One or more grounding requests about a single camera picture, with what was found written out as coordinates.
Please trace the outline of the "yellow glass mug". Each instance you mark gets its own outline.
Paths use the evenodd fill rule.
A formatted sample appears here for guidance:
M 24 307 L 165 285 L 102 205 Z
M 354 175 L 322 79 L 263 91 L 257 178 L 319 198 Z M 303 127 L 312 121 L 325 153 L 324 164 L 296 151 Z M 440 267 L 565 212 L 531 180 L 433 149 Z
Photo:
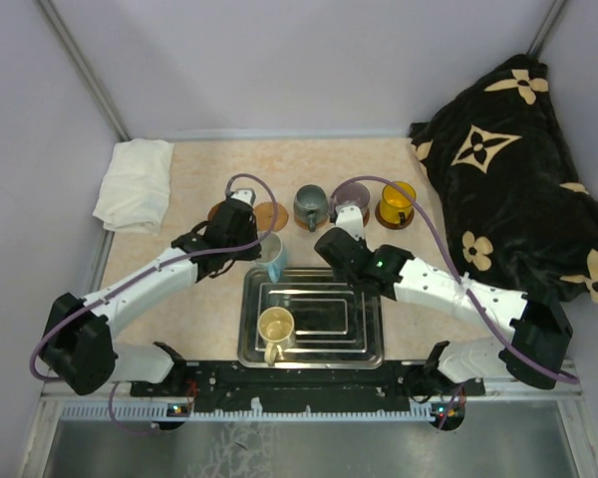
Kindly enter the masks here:
M 395 187 L 385 185 L 382 190 L 381 199 L 382 202 L 382 215 L 385 219 L 390 222 L 397 221 L 397 211 L 404 211 L 406 214 L 414 209 L 413 203 L 410 198 L 416 199 L 416 191 L 406 182 L 396 181 L 396 184 L 408 193 L 408 196 L 399 192 Z

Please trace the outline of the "brown wooden coaster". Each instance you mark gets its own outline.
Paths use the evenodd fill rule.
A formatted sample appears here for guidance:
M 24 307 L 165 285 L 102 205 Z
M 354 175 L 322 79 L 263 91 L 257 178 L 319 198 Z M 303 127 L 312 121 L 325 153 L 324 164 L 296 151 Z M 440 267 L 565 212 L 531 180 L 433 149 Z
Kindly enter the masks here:
M 259 232 L 265 232 L 269 228 L 272 228 L 273 232 L 279 232 L 287 225 L 289 219 L 286 208 L 278 203 L 276 220 L 273 220 L 274 206 L 270 201 L 257 204 L 254 208 L 254 214 Z
M 385 228 L 390 229 L 390 230 L 403 230 L 407 227 L 410 226 L 410 224 L 413 222 L 414 217 L 415 217 L 415 210 L 411 209 L 410 212 L 408 214 L 406 214 L 404 211 L 398 210 L 397 211 L 397 221 L 396 222 L 390 222 L 387 219 L 384 218 L 384 216 L 382 215 L 382 202 L 378 202 L 376 207 L 375 207 L 375 217 L 377 219 L 377 221 Z
M 213 206 L 213 207 L 212 207 L 212 208 L 209 210 L 209 212 L 208 212 L 208 214 L 207 214 L 207 220 L 208 220 L 208 221 L 211 221 L 211 220 L 214 218 L 214 216 L 215 216 L 215 215 L 216 215 L 216 213 L 219 211 L 219 209 L 220 209 L 220 207 L 221 207 L 221 206 L 222 206 L 222 204 L 221 204 L 221 203 L 217 203 L 217 204 L 215 204 L 215 205 L 214 205 L 214 206 Z
M 364 225 L 367 225 L 369 222 L 369 211 L 368 210 L 361 210 L 362 214 L 362 222 Z M 335 224 L 339 219 L 340 213 L 335 210 L 333 214 L 330 216 L 330 222 Z

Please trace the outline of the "white and blue mug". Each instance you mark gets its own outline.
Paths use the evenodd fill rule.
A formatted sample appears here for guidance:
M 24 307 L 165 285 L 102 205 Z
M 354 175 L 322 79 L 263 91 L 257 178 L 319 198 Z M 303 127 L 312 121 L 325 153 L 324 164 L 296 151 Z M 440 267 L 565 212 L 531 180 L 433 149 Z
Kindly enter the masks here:
M 258 239 L 261 251 L 260 256 L 253 261 L 253 264 L 265 271 L 273 283 L 277 283 L 287 267 L 287 249 L 280 236 L 275 232 L 271 232 L 266 237 L 263 232 L 259 232 Z

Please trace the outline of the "purple mug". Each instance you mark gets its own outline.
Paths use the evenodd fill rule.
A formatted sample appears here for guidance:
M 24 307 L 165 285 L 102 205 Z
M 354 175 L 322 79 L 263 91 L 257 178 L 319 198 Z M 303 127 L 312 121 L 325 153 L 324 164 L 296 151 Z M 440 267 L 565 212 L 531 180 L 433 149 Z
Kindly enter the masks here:
M 333 203 L 335 208 L 353 204 L 365 211 L 368 209 L 370 198 L 370 191 L 365 185 L 353 182 L 345 185 L 335 193 Z

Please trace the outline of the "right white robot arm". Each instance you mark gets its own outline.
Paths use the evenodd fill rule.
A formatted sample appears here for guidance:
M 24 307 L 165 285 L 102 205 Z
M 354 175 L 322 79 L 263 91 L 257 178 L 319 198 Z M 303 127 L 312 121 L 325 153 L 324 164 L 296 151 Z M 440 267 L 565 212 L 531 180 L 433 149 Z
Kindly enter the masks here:
M 412 252 L 368 248 L 359 207 L 341 207 L 334 228 L 315 244 L 336 278 L 353 290 L 395 302 L 425 306 L 489 330 L 485 339 L 438 343 L 425 370 L 427 386 L 449 393 L 461 382 L 507 373 L 534 388 L 574 384 L 562 371 L 573 329 L 556 296 L 534 298 L 515 290 L 456 279 Z

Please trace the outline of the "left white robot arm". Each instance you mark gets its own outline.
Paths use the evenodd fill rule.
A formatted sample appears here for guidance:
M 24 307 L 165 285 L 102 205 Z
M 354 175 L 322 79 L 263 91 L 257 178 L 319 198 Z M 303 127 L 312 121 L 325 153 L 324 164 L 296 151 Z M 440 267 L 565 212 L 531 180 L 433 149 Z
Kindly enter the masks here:
M 237 261 L 258 258 L 254 201 L 250 188 L 231 192 L 210 220 L 126 278 L 83 298 L 66 293 L 56 299 L 32 359 L 78 395 L 108 382 L 145 382 L 168 395 L 181 392 L 187 371 L 179 354 L 164 344 L 124 344 L 117 337 L 170 295 L 218 277 Z

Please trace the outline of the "grey metal mug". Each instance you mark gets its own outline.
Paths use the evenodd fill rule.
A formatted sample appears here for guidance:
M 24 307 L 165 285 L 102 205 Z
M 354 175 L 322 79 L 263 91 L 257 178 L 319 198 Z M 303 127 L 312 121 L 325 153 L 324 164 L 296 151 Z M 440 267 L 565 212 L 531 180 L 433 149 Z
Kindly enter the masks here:
M 297 214 L 314 229 L 316 222 L 328 215 L 328 198 L 325 191 L 318 185 L 306 184 L 301 186 L 295 194 L 293 215 Z

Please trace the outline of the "woven rattan coaster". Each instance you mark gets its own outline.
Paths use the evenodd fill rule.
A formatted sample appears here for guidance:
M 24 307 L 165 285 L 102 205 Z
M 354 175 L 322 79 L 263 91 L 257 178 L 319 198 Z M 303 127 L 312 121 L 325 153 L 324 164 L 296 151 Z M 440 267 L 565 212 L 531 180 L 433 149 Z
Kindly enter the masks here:
M 300 228 L 310 232 L 315 232 L 316 230 L 327 224 L 328 217 L 324 216 L 321 220 L 317 221 L 314 229 L 310 229 L 309 224 L 306 221 L 304 221 L 301 217 L 299 217 L 297 214 L 293 215 L 293 220 Z

